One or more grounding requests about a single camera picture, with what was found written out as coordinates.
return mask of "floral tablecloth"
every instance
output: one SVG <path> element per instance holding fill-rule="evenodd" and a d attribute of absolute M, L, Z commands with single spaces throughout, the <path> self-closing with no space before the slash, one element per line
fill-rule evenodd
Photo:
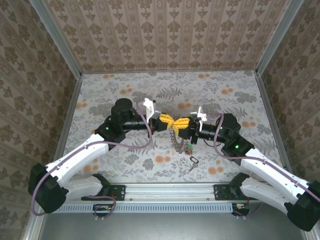
<path fill-rule="evenodd" d="M 162 112 L 172 117 L 189 116 L 196 105 L 201 105 L 208 116 L 233 113 L 241 124 L 240 134 L 281 165 L 253 71 L 83 75 L 65 154 L 103 123 L 119 98 L 133 102 L 144 98 L 156 100 Z M 131 131 L 122 143 L 140 146 L 147 141 L 146 131 Z M 239 172 L 253 175 L 218 156 L 202 140 L 193 146 L 193 156 L 199 164 L 189 171 L 192 166 L 189 156 L 177 153 L 170 132 L 163 131 L 153 135 L 153 143 L 147 148 L 115 147 L 86 165 L 77 176 L 101 173 L 112 183 L 174 183 L 228 182 Z"/>

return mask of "wall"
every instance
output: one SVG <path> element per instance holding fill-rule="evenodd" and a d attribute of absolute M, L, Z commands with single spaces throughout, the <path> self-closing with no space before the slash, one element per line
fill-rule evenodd
<path fill-rule="evenodd" d="M 75 79 L 27 0 L 0 1 L 0 239 L 29 218 L 30 169 L 53 159 Z"/>
<path fill-rule="evenodd" d="M 304 1 L 262 77 L 294 172 L 320 179 L 320 1 Z"/>
<path fill-rule="evenodd" d="M 254 69 L 289 0 L 45 0 L 84 72 Z"/>

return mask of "floral wallpaper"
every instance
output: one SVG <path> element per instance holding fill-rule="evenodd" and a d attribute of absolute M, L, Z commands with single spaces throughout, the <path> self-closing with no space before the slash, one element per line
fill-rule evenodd
<path fill-rule="evenodd" d="M 29 219 L 30 169 L 52 161 L 75 79 L 27 0 L 0 0 L 0 239 Z"/>
<path fill-rule="evenodd" d="M 289 0 L 45 0 L 83 72 L 254 69 Z"/>
<path fill-rule="evenodd" d="M 304 1 L 262 77 L 294 173 L 320 180 L 320 1 Z"/>
<path fill-rule="evenodd" d="M 133 102 L 144 98 L 156 100 L 161 111 L 172 117 L 190 116 L 198 104 L 208 116 L 233 113 L 242 126 L 242 136 L 281 164 L 253 71 L 85 74 L 65 154 L 104 122 L 120 98 Z M 123 143 L 141 146 L 147 141 L 145 130 L 130 131 Z M 155 133 L 153 143 L 144 149 L 115 147 L 93 159 L 77 175 L 85 178 L 101 173 L 113 183 L 228 182 L 239 172 L 252 175 L 218 156 L 202 140 L 193 145 L 193 156 L 199 164 L 189 171 L 190 156 L 175 151 L 168 130 Z"/>

